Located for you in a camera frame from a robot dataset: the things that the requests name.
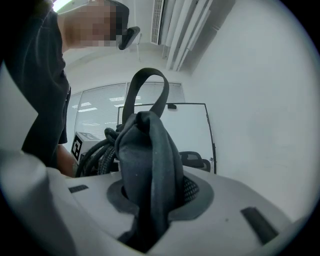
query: white wall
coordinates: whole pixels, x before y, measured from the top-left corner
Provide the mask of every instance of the white wall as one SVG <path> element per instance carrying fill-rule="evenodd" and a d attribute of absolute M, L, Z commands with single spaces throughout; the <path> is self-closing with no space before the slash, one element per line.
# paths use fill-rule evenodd
<path fill-rule="evenodd" d="M 151 24 L 154 1 L 153 0 L 135 0 L 136 4 L 136 24 L 135 24 L 135 8 L 133 0 L 123 0 L 129 10 L 128 27 L 134 27 L 137 25 L 140 28 L 142 34 L 141 43 L 150 43 L 151 41 Z"/>
<path fill-rule="evenodd" d="M 189 51 L 181 67 L 182 70 L 194 72 L 199 61 L 207 51 L 209 45 L 217 35 L 217 29 L 223 26 L 226 17 L 235 5 L 236 0 L 213 0 L 210 6 L 210 15 L 203 26 L 198 40 L 192 51 Z"/>
<path fill-rule="evenodd" d="M 320 77 L 285 14 L 271 1 L 238 0 L 184 94 L 207 104 L 218 174 L 296 220 L 318 196 Z"/>
<path fill-rule="evenodd" d="M 169 82 L 181 83 L 183 88 L 187 86 L 191 76 L 187 72 L 167 71 L 166 60 L 161 56 L 161 50 L 141 51 L 140 62 L 135 51 L 126 50 L 89 62 L 78 61 L 77 66 L 72 69 L 68 68 L 67 63 L 65 72 L 71 85 L 72 94 L 99 86 L 129 82 L 137 71 L 147 67 L 159 69 Z M 148 81 L 163 81 L 163 79 L 153 75 Z"/>

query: black cable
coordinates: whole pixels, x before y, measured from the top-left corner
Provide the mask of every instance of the black cable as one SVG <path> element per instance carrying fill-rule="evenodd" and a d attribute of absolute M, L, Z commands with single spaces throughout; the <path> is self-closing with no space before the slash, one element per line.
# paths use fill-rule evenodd
<path fill-rule="evenodd" d="M 80 161 L 75 175 L 76 178 L 81 177 L 81 175 L 84 175 L 85 177 L 90 176 L 92 168 L 96 163 L 99 163 L 101 157 L 101 163 L 98 165 L 98 174 L 102 175 L 110 173 L 110 166 L 116 157 L 115 142 L 119 133 L 111 128 L 106 128 L 104 130 L 104 135 L 106 139 L 93 146 Z"/>

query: window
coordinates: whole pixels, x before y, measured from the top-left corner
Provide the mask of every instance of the window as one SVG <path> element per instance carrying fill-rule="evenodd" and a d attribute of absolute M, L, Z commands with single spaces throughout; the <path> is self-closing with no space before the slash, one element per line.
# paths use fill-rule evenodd
<path fill-rule="evenodd" d="M 126 84 L 115 84 L 84 91 L 75 121 L 75 131 L 105 139 L 105 128 L 117 128 L 118 105 L 125 103 Z"/>
<path fill-rule="evenodd" d="M 146 82 L 141 87 L 135 103 L 153 104 L 163 90 L 163 82 Z M 168 103 L 184 103 L 185 98 L 182 86 L 179 83 L 170 83 Z M 97 138 L 105 139 L 105 128 L 114 130 L 118 123 L 118 108 L 125 104 L 125 97 L 130 83 L 106 85 L 70 97 L 67 110 L 67 139 L 65 148 L 70 151 L 75 132 L 90 133 Z"/>
<path fill-rule="evenodd" d="M 169 83 L 170 90 L 167 103 L 184 103 L 185 98 L 182 92 L 181 84 Z M 145 82 L 136 97 L 136 104 L 153 104 L 157 101 L 164 87 L 163 82 Z M 129 92 L 130 83 L 126 89 L 126 95 Z"/>

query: person's arm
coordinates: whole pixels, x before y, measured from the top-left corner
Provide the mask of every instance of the person's arm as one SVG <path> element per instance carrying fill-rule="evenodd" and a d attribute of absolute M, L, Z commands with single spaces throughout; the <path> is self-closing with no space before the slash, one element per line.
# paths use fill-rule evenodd
<path fill-rule="evenodd" d="M 73 167 L 75 163 L 75 159 L 71 155 L 70 152 L 66 150 L 66 148 L 59 144 L 57 147 L 57 167 L 58 170 L 65 176 L 75 177 Z"/>

